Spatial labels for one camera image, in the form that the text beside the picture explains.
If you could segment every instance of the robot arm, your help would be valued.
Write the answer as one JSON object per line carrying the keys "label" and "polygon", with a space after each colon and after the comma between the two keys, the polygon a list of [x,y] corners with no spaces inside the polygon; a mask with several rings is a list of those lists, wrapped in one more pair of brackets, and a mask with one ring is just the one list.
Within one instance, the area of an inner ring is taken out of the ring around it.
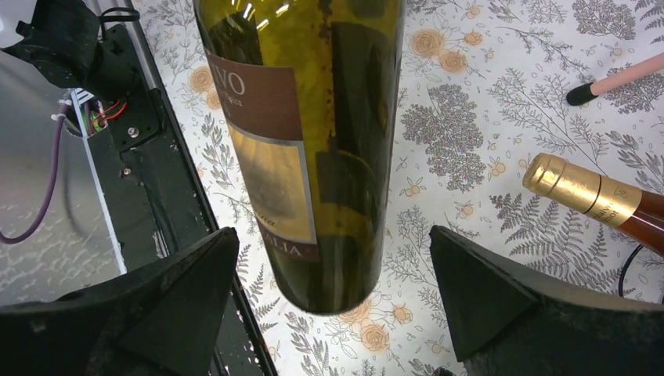
{"label": "robot arm", "polygon": [[3,52],[32,64],[59,88],[115,101],[134,89],[138,75],[117,56],[118,46],[99,40],[102,26],[83,0],[0,0]]}

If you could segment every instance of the metallic surface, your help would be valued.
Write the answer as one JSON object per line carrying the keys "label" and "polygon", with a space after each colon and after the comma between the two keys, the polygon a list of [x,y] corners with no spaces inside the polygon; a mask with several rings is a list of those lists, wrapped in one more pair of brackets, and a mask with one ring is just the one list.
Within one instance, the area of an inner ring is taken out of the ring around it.
{"label": "metallic surface", "polygon": [[[0,53],[0,229],[22,233],[44,198],[64,90]],[[56,191],[44,222],[21,244],[0,244],[0,305],[52,300],[119,274],[81,139],[65,133]]]}
{"label": "metallic surface", "polygon": [[613,227],[631,217],[641,202],[640,189],[545,153],[532,160],[523,186]]}

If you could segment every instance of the gold label band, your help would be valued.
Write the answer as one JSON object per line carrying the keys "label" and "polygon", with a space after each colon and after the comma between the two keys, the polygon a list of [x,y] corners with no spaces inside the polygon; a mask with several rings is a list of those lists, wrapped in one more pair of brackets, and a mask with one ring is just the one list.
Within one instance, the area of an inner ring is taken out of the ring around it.
{"label": "gold label band", "polygon": [[635,186],[601,176],[597,199],[584,214],[607,226],[618,227],[637,210],[641,196],[641,190]]}

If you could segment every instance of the table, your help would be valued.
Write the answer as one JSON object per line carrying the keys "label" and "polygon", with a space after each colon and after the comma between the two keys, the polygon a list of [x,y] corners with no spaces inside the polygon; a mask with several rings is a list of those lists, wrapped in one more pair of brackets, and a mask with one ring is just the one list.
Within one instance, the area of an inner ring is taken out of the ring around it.
{"label": "table", "polygon": [[[216,219],[240,234],[237,271],[280,374],[428,376],[441,365],[464,374],[428,255],[434,224],[552,276],[615,293],[635,243],[522,188],[525,167],[540,151],[664,194],[664,76],[582,107],[563,100],[576,85],[664,49],[656,27],[664,22],[652,14],[660,5],[409,0],[383,273],[359,308],[310,316],[280,294],[258,246],[190,1],[133,3]],[[448,127],[424,138],[418,119],[432,106]],[[550,230],[529,230],[526,217]],[[627,273],[627,296],[660,301],[663,267],[657,255],[640,253]]]}

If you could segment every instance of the gray floor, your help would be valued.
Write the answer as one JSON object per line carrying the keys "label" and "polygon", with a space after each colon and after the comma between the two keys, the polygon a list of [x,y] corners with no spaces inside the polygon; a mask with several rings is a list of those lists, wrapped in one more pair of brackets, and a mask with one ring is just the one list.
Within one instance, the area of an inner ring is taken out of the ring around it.
{"label": "gray floor", "polygon": [[[57,100],[64,90],[0,52],[0,230],[14,237],[37,214],[49,178]],[[48,301],[119,274],[81,139],[63,131],[46,218],[28,240],[0,244],[0,305]]]}

